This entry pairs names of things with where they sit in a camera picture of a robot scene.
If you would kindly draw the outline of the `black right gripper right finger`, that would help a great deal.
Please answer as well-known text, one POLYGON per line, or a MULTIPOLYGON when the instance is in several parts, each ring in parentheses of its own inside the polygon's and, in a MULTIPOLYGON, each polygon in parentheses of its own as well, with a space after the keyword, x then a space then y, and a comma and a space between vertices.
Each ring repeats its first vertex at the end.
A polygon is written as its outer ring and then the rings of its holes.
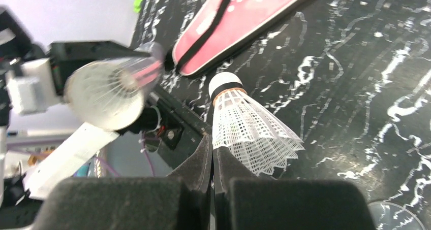
POLYGON ((256 177, 227 148, 213 151, 216 229, 374 229, 366 201, 340 180, 256 177))

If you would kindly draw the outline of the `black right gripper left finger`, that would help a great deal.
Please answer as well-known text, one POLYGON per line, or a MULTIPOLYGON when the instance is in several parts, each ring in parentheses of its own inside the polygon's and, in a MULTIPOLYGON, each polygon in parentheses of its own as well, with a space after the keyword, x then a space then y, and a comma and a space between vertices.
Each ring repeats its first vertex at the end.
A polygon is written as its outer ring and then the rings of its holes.
POLYGON ((211 137, 163 178, 69 178, 33 229, 209 229, 211 137))

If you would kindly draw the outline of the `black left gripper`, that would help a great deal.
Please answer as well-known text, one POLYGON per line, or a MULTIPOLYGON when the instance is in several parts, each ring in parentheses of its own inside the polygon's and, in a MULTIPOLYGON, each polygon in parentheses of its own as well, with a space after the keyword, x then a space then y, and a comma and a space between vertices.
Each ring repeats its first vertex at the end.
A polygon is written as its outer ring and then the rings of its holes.
POLYGON ((9 71, 17 71, 24 77, 24 64, 41 67, 36 76, 42 84, 41 104, 45 107, 60 103, 60 96, 53 76, 55 61, 66 60, 103 60, 120 57, 150 57, 149 52, 130 49, 113 41, 53 42, 49 52, 44 52, 40 45, 31 41, 26 31, 19 25, 7 7, 1 6, 1 127, 10 124, 10 112, 13 108, 11 93, 7 90, 9 71))

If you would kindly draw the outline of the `white shuttlecock tube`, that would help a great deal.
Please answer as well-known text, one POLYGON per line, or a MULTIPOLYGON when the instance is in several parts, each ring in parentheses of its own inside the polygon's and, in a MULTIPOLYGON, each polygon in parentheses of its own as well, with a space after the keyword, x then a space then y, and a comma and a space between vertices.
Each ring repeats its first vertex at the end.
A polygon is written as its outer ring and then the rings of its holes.
POLYGON ((64 97, 79 119, 105 130, 120 130, 138 119, 164 72, 165 51, 147 42, 134 52, 90 62, 67 79, 64 97))

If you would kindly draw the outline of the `white plastic shuttlecock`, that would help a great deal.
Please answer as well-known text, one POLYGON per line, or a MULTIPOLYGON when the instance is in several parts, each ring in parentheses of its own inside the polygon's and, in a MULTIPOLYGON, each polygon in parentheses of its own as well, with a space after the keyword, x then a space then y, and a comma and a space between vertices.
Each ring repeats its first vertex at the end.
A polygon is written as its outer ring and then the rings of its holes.
POLYGON ((226 147, 249 171, 259 176, 285 169, 304 150, 302 139, 250 97, 234 73, 216 74, 208 93, 213 105, 212 146, 226 147))

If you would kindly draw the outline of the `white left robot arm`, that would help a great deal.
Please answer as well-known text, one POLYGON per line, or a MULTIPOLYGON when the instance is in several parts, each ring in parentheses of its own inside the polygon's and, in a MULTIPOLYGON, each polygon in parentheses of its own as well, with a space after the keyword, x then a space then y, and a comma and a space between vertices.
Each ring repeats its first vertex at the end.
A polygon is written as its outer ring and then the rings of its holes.
POLYGON ((44 113, 67 104, 82 125, 23 180, 29 198, 44 200, 100 149, 119 136, 156 130, 161 114, 146 102, 163 71, 164 49, 147 42, 131 49, 113 41, 33 43, 1 7, 1 157, 11 109, 44 113))

